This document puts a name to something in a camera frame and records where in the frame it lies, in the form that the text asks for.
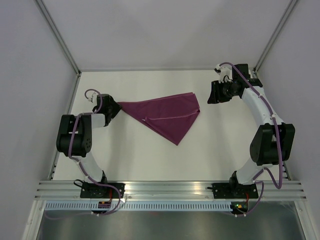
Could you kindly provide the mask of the purple satin napkin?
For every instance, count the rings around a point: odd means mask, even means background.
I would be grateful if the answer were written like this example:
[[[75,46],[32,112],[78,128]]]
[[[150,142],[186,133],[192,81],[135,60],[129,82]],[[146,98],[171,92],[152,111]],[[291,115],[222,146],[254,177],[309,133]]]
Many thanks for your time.
[[[144,101],[123,101],[119,105],[126,114],[176,146],[200,114],[200,105],[193,92]]]

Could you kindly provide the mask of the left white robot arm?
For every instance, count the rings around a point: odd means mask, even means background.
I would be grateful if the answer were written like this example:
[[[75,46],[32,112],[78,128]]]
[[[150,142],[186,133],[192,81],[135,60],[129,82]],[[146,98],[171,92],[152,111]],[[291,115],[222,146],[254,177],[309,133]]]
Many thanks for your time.
[[[93,154],[93,130],[107,127],[122,107],[109,94],[99,94],[93,112],[80,113],[77,116],[64,114],[60,119],[56,148],[73,160],[84,180],[92,183],[91,191],[98,198],[109,193],[105,172],[98,166]]]

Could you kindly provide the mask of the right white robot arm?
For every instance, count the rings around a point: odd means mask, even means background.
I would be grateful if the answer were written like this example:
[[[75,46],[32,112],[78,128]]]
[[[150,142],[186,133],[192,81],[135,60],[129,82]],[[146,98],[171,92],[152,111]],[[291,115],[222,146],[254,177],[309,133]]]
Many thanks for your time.
[[[208,104],[222,104],[239,97],[249,108],[257,131],[249,146],[249,160],[230,178],[228,192],[241,197],[263,173],[268,172],[274,186],[283,185],[283,163],[290,157],[295,127],[285,123],[271,106],[263,84],[250,74],[249,66],[223,62],[215,67],[219,79],[211,82]]]

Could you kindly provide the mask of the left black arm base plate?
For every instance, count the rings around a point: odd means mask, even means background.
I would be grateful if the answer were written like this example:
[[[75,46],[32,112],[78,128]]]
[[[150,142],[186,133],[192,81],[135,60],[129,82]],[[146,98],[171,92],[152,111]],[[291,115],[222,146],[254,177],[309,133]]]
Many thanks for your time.
[[[84,182],[81,186],[81,199],[119,199],[125,193],[125,184],[122,182],[111,182],[112,187],[98,186],[94,183]]]

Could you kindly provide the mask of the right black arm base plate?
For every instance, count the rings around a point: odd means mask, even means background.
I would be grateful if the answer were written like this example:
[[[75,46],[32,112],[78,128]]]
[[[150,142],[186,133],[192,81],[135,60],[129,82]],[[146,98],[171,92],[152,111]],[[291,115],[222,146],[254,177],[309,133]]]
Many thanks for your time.
[[[230,183],[213,183],[207,187],[212,191],[214,199],[258,199],[259,194],[257,186],[251,185],[236,185],[231,186]]]

